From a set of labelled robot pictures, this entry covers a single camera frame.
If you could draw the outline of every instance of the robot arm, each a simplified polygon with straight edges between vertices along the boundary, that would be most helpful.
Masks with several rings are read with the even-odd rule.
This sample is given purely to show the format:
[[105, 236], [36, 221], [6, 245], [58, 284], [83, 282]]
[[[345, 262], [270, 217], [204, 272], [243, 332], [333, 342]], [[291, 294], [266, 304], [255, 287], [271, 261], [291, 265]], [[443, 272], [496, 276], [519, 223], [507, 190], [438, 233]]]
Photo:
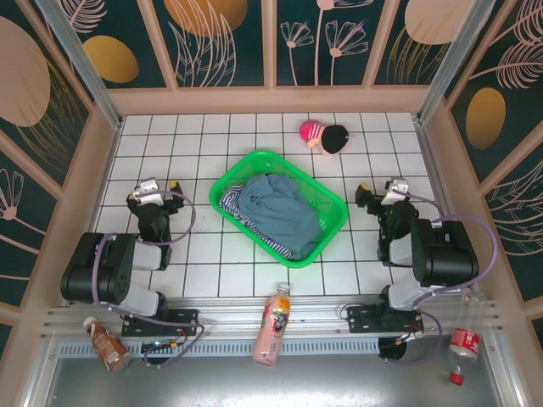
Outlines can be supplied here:
[[[172, 191], [182, 193], [179, 182], [172, 181]], [[144, 180], [128, 195], [128, 209], [138, 218], [136, 234], [117, 234], [106, 242], [99, 259], [98, 298], [100, 302], [119, 305], [134, 314], [154, 316], [167, 321], [168, 309], [164, 295], [132, 281], [132, 270], [165, 270], [170, 263], [170, 215], [183, 207], [183, 200], [164, 200], [160, 194], [140, 197], [159, 191], [155, 178]], [[64, 299], [92, 303], [92, 266], [102, 233], [84, 233], [61, 280]], [[164, 243], [160, 246], [145, 242]]]
[[[419, 299], [438, 288], [472, 280], [479, 273], [479, 263], [461, 222], [419, 219], [417, 209], [409, 202], [406, 180], [393, 178], [385, 189], [386, 196], [378, 196], [362, 184], [355, 201], [378, 217], [379, 260], [411, 271], [401, 281], [386, 286], [375, 304], [351, 306], [347, 311], [353, 333], [409, 330], [392, 340], [391, 349], [397, 349], [398, 342], [405, 345], [408, 337], [422, 335], [423, 321], [416, 307]], [[402, 355], [386, 357], [399, 359]]]
[[[92, 265], [102, 233], [85, 233], [60, 283], [64, 299], [92, 303]], [[106, 243], [98, 268], [98, 298], [133, 313], [155, 316], [160, 295], [132, 281], [132, 270], [158, 270], [161, 251], [138, 242], [136, 235], [119, 234]]]

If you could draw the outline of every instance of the striped cloth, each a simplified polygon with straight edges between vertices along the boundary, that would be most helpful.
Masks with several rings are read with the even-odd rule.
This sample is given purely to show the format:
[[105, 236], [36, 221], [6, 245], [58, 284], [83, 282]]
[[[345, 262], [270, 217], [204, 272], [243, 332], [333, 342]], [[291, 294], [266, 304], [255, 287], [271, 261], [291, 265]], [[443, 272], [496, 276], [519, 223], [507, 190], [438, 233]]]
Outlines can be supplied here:
[[238, 198], [243, 189], [244, 185], [241, 184], [234, 184], [229, 187], [219, 202], [221, 209], [225, 210], [230, 215], [233, 215], [236, 220], [239, 220], [255, 236], [273, 249], [273, 251], [279, 253], [279, 255], [287, 260], [292, 260], [294, 255], [291, 249], [285, 248], [282, 244], [279, 244], [275, 240], [271, 240], [268, 236], [260, 233], [253, 221], [241, 211], [238, 205]]

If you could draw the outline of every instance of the green plastic basket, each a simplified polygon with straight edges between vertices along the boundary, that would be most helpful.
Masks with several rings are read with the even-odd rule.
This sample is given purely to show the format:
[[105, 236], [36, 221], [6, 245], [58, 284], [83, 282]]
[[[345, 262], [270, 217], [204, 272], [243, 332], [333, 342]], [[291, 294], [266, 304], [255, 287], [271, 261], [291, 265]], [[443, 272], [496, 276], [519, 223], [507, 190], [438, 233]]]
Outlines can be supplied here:
[[[299, 185], [299, 191], [307, 198], [309, 204], [316, 209], [321, 224], [322, 234], [317, 239], [317, 245], [309, 256], [300, 261], [287, 260], [281, 257], [267, 244], [255, 236], [241, 222], [232, 215], [222, 210], [219, 206], [224, 192], [233, 184], [246, 184], [247, 181], [258, 174], [279, 174], [287, 176]], [[322, 250], [330, 243], [333, 236], [343, 227], [347, 221], [349, 210], [347, 205], [338, 195], [330, 191], [321, 183], [315, 181], [304, 171], [290, 164], [286, 159], [268, 150], [256, 150], [246, 155], [234, 165], [210, 191], [210, 201], [222, 216], [230, 220], [240, 231], [250, 237], [256, 244], [263, 248], [279, 263], [287, 267], [300, 268], [311, 264]]]

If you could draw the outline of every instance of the plush toy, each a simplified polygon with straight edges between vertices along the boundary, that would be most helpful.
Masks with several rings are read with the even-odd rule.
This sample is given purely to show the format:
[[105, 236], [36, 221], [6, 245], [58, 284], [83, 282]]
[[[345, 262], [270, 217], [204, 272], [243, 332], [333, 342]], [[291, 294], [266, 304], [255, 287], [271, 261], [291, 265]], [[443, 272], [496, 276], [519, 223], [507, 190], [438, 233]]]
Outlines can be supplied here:
[[299, 134], [309, 148], [320, 145], [322, 155], [339, 153], [349, 141], [349, 132], [342, 125], [324, 125], [318, 120], [307, 120]]

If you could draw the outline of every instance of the white flower drawing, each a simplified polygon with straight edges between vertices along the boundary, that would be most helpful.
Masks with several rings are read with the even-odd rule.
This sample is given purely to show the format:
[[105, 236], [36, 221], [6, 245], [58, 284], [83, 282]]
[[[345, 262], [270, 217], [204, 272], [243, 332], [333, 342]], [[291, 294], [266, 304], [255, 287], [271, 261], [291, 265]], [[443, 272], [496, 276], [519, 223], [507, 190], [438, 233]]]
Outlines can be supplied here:
[[13, 220], [17, 218], [17, 206], [23, 193], [25, 178], [14, 171], [9, 180], [8, 172], [0, 170], [0, 219]]
[[356, 8], [372, 4], [373, 0], [316, 0], [316, 5], [320, 9], [319, 20], [316, 25], [316, 45], [315, 45], [315, 85], [319, 84], [319, 45], [321, 40], [322, 15], [325, 11], [334, 8]]
[[296, 73], [294, 71], [294, 61], [293, 61], [293, 56], [292, 56], [292, 50], [293, 48], [311, 45], [315, 41], [315, 37], [311, 35], [311, 30], [307, 26], [307, 21], [305, 23], [293, 23], [292, 27], [290, 26], [289, 22], [282, 23], [281, 34], [283, 34], [283, 39], [285, 40], [288, 47], [288, 54], [290, 56], [290, 70], [292, 70], [292, 78], [294, 80], [294, 84], [298, 86]]
[[332, 21], [326, 24], [326, 39], [330, 55], [332, 55], [332, 68], [330, 69], [330, 85], [333, 85], [333, 70], [335, 60], [346, 55], [356, 55], [367, 51], [367, 41], [364, 31], [364, 21], [355, 24], [349, 21], [345, 22], [338, 31], [338, 21]]
[[[6, 169], [0, 169], [0, 220], [12, 221], [15, 220], [21, 225], [28, 227], [29, 229], [45, 235], [44, 231], [29, 225], [28, 223], [17, 217], [17, 208], [20, 204], [21, 196], [23, 194], [23, 186], [25, 185], [25, 178], [17, 171], [14, 171], [12, 176], [9, 177]], [[21, 248], [29, 253], [38, 255], [39, 250], [31, 248], [21, 242], [17, 242], [14, 239], [0, 235], [0, 240], [9, 243], [16, 248]], [[6, 276], [0, 275], [0, 278], [7, 278], [10, 280], [29, 280], [30, 277], [19, 276]]]

